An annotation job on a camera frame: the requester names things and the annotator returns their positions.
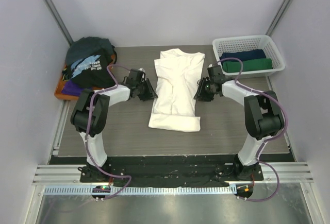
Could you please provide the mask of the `white t shirt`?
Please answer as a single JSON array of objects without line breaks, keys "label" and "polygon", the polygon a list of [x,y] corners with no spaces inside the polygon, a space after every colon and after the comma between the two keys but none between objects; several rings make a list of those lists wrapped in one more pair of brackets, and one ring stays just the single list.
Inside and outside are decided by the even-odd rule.
[{"label": "white t shirt", "polygon": [[199,132],[194,96],[201,79],[205,54],[185,53],[178,48],[160,52],[154,60],[156,94],[148,126],[180,132]]}]

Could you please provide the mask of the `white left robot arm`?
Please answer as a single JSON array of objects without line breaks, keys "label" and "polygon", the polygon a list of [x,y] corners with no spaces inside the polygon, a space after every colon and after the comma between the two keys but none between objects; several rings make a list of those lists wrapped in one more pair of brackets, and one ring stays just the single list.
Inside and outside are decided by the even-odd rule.
[{"label": "white left robot arm", "polygon": [[131,69],[122,83],[101,90],[83,90],[71,114],[71,124],[83,139],[87,163],[79,167],[80,181],[105,182],[110,174],[108,155],[104,149],[102,132],[106,126],[108,109],[121,102],[138,97],[141,101],[158,98],[145,70]]}]

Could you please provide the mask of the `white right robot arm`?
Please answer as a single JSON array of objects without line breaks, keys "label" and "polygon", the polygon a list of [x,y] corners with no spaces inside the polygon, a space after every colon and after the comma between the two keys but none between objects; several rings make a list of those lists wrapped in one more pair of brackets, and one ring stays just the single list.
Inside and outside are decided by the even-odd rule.
[{"label": "white right robot arm", "polygon": [[265,146],[286,127],[284,112],[275,92],[262,92],[241,84],[237,79],[226,78],[219,65],[210,65],[208,77],[198,83],[195,100],[210,102],[215,95],[234,100],[244,107],[247,137],[242,149],[234,157],[230,176],[247,180],[259,166]]}]

